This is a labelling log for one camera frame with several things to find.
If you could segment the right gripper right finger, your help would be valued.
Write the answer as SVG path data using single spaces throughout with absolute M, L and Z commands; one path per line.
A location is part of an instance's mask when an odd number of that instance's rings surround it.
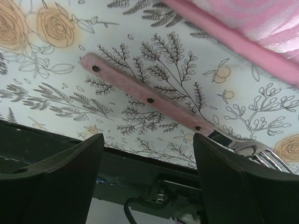
M 298 175 L 267 168 L 201 134 L 194 155 L 209 224 L 297 224 Z

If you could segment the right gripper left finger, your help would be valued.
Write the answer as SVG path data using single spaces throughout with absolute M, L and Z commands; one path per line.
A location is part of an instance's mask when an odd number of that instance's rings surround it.
M 104 137 L 87 140 L 35 164 L 0 176 L 2 224 L 84 224 L 92 200 Z

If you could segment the pink handled fork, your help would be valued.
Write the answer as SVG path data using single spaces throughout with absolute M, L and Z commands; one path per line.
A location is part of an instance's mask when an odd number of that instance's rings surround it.
M 202 134 L 207 139 L 218 143 L 223 148 L 234 151 L 256 163 L 291 174 L 292 169 L 277 156 L 267 145 L 257 140 L 237 140 L 216 128 L 182 105 L 157 92 L 131 75 L 121 71 L 95 53 L 87 53 L 81 59 L 82 67 L 103 79 L 112 86 L 122 90 L 144 104 L 148 104 L 158 112 L 184 127 Z

